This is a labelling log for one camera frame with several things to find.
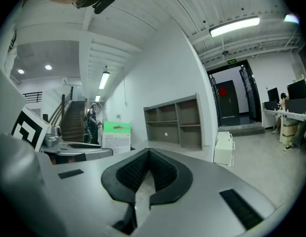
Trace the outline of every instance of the white cabinet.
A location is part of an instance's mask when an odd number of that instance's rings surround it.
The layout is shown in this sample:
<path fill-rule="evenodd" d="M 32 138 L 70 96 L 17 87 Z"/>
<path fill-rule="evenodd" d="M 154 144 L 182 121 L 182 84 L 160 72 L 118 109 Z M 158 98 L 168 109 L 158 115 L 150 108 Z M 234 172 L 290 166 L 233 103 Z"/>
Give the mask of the white cabinet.
<path fill-rule="evenodd" d="M 235 150 L 235 142 L 229 132 L 219 132 L 214 151 L 214 163 L 234 165 L 232 151 Z"/>

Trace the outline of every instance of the exit sign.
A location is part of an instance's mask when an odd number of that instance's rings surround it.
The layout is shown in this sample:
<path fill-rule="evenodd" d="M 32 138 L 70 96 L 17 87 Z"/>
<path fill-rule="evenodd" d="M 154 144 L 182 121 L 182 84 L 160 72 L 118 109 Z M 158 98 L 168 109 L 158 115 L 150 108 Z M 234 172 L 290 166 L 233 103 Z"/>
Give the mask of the exit sign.
<path fill-rule="evenodd" d="M 233 60 L 229 60 L 227 61 L 228 64 L 233 64 L 233 63 L 236 63 L 236 59 L 233 59 Z"/>

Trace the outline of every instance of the staircase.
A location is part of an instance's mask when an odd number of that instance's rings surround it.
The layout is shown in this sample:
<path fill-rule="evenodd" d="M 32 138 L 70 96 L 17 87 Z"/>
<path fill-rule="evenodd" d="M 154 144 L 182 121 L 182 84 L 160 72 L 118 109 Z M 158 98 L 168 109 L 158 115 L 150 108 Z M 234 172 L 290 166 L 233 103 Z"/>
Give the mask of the staircase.
<path fill-rule="evenodd" d="M 84 126 L 81 122 L 81 114 L 85 108 L 84 101 L 72 102 L 61 123 L 64 141 L 84 142 Z"/>

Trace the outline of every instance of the wooden shelf unit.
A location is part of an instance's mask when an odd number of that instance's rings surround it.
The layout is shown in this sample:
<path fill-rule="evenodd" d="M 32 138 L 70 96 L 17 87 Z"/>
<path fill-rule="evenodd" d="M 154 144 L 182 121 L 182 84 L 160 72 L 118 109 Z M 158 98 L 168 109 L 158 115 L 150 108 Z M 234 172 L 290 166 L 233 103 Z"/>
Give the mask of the wooden shelf unit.
<path fill-rule="evenodd" d="M 147 138 L 203 149 L 203 126 L 198 94 L 144 108 Z"/>

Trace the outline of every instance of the ceiling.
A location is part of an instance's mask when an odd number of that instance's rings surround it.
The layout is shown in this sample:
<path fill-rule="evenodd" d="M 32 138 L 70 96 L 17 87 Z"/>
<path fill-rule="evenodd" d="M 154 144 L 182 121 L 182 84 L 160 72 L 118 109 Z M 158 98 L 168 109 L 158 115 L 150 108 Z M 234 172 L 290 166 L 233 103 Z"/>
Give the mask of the ceiling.
<path fill-rule="evenodd" d="M 282 0 L 116 0 L 95 15 L 92 8 L 31 0 L 23 8 L 18 36 L 20 43 L 77 41 L 84 92 L 91 100 L 97 94 L 105 99 L 124 65 L 171 17 L 210 70 L 226 59 L 301 49 L 305 41 L 297 24 L 283 22 L 288 12 Z M 261 23 L 215 38 L 209 35 L 212 27 L 249 16 L 259 16 Z M 226 57 L 224 50 L 229 51 Z M 110 77 L 98 91 L 105 70 Z"/>
<path fill-rule="evenodd" d="M 80 77 L 79 42 L 51 40 L 19 45 L 11 74 L 19 81 L 43 77 Z M 51 65 L 52 70 L 45 69 Z"/>

